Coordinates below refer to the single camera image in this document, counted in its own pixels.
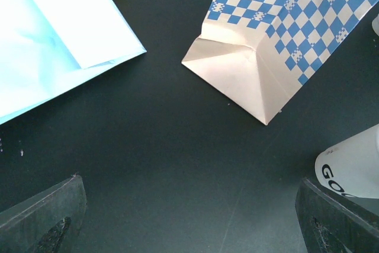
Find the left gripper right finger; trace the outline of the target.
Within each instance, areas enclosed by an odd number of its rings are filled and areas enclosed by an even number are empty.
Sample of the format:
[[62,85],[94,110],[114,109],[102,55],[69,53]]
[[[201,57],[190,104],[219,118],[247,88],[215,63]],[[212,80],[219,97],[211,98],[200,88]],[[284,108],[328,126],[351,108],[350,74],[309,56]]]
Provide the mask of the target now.
[[378,216],[309,178],[295,203],[308,252],[378,252]]

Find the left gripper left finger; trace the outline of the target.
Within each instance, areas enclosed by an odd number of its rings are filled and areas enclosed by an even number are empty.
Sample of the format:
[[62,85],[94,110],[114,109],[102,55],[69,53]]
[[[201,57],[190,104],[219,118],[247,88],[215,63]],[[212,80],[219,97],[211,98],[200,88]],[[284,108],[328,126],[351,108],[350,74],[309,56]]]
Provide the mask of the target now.
[[74,175],[1,212],[1,252],[71,252],[87,208]]

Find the blue checkered paper bag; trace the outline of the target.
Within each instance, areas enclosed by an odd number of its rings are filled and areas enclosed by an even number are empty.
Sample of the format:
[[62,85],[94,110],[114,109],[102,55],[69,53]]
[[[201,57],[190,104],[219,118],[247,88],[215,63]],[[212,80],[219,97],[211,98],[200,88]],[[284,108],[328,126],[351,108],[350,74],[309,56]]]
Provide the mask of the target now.
[[378,0],[212,0],[184,66],[268,124]]

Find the light blue paper bag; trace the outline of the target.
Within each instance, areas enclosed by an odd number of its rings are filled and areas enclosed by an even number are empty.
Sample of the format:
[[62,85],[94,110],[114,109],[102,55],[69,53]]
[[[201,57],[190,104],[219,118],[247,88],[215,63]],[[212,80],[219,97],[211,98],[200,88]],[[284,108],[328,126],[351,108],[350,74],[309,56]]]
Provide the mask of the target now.
[[2,123],[121,63],[82,69],[33,0],[1,0]]

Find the short stack paper cups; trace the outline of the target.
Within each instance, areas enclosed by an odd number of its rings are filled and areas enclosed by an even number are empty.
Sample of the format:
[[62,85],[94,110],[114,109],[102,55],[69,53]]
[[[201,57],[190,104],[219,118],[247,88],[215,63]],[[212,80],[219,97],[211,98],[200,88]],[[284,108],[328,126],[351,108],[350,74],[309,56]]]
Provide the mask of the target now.
[[379,36],[379,15],[377,15],[373,21],[372,21],[372,29],[374,30],[375,34]]

